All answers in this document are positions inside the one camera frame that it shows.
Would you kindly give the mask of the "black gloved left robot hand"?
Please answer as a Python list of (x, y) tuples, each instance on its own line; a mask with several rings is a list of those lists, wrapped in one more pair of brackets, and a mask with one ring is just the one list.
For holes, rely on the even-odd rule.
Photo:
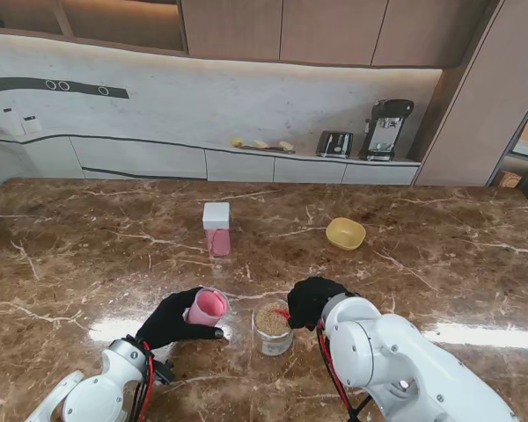
[(189, 324), (183, 317), (201, 289), (202, 287), (195, 287), (167, 296), (137, 331), (135, 339), (139, 343), (146, 342), (154, 350), (182, 340), (223, 338), (222, 329)]

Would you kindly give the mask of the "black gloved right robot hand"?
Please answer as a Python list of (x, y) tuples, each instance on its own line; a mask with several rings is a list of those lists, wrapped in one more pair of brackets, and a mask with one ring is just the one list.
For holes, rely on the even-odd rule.
[(356, 296), (342, 284), (322, 277), (300, 280), (289, 291), (287, 303), (290, 317), (287, 322), (292, 330), (306, 328), (313, 331), (326, 304), (335, 296)]

